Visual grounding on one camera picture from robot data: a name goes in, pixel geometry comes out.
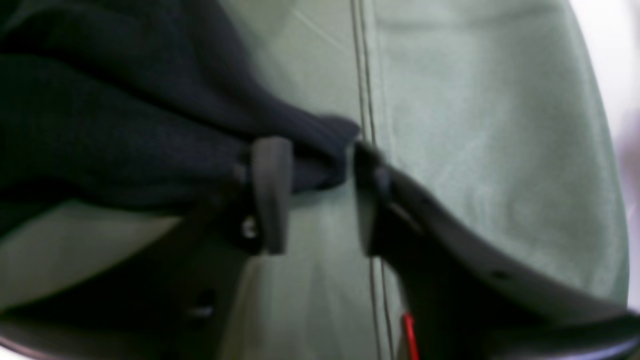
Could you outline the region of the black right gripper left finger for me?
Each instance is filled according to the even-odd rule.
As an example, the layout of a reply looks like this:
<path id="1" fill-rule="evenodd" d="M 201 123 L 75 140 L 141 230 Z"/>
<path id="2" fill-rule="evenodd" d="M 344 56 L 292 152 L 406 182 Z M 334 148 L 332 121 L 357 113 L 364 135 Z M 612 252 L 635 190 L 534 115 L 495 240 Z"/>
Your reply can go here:
<path id="1" fill-rule="evenodd" d="M 246 263 L 286 250 L 293 144 L 245 161 L 160 239 L 70 289 L 10 309 L 1 346 L 32 360 L 213 360 Z"/>

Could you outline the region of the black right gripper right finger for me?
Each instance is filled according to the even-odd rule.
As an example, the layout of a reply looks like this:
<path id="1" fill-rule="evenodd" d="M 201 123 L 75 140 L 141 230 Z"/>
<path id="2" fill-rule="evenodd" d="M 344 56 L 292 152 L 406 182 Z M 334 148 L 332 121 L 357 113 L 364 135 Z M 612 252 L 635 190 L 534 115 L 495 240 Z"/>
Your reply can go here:
<path id="1" fill-rule="evenodd" d="M 637 360 L 639 315 L 505 255 L 366 142 L 363 248 L 400 282 L 410 360 Z"/>

